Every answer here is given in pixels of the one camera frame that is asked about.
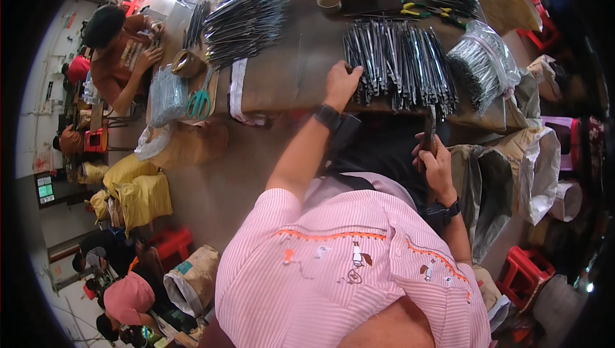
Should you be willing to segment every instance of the pliers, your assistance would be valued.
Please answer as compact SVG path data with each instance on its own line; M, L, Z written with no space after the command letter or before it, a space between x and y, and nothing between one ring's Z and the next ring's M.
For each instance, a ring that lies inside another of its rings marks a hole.
M425 4L419 4L418 2L408 2L407 4L404 4L404 8L399 13L400 14L411 14L411 15L419 17L419 18L429 17L431 15L431 13L429 13L429 12L419 13L419 12L415 12L413 10L410 10L410 8L413 8L415 6L427 9L427 6Z
M448 22L459 29L465 30L465 27L467 26L465 22L457 19L457 17L453 14L453 9L451 8L434 8L431 6L426 6L425 9L431 12L431 14L442 17L444 22Z

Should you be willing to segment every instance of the teal scissors handle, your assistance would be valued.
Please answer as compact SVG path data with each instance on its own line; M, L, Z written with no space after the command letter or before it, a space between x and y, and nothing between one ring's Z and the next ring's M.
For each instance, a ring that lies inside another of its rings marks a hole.
M192 98L190 98L190 101L188 101L186 114L191 119L196 116L199 120L205 120L209 115L209 109L210 101L207 90L199 90L194 94L194 96L192 96Z

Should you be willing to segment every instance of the table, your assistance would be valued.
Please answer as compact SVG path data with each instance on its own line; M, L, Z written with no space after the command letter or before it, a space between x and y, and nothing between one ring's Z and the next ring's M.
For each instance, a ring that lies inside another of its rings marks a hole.
M213 5L217 0L210 0ZM181 49L183 29L188 25L192 10L176 3L167 19L163 62L170 63ZM248 59L243 82L242 111L244 113L278 113L295 109L311 109L325 96L327 74L335 62L344 58L342 34L353 18L336 16L326 18L320 13L316 0L292 0L288 7L288 20L279 44L271 46L256 57ZM445 51L454 47L463 34L461 29L443 24L439 17L431 16L417 25L436 31ZM303 53L299 61L299 38L302 37ZM297 92L297 68L299 88ZM197 90L202 77L190 82L190 90ZM212 77L210 85L217 85L214 93L215 113L227 113L226 94L230 84L230 67L221 69ZM460 106L458 112L447 117L448 121L467 124L498 132L505 132L506 114L504 99L496 98L482 117L476 117L465 90L457 88ZM390 102L375 100L367 106L349 104L349 112L392 112Z

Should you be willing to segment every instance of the person in orange shirt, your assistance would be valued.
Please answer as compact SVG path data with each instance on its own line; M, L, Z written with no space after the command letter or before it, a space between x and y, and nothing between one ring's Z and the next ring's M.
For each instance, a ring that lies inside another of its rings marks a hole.
M83 153L83 133L73 130L73 124L68 125L60 136L53 139L53 148L64 156Z

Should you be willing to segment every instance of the black hair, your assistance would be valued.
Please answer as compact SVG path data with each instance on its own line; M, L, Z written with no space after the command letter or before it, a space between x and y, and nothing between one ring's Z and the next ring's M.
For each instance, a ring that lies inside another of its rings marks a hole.
M100 291L100 284L93 278L89 278L86 280L86 288L90 291Z
M73 269L75 270L75 272L81 272L81 259L82 258L83 256L81 255L81 252L75 253L75 257L73 258Z
M56 151L60 151L60 152L62 152L62 150L60 149L60 136L56 136L56 137L54 137L54 138L53 138L53 143L52 143L52 145L53 145L53 148L54 148Z
M96 318L96 328L103 337L109 341L118 340L118 332L113 330L111 320L104 313Z
M104 309L104 296L102 294L98 297L98 300L96 301L98 302L98 306Z
M83 43L93 49L106 48L126 21L124 11L115 5L101 6L90 18L83 33Z

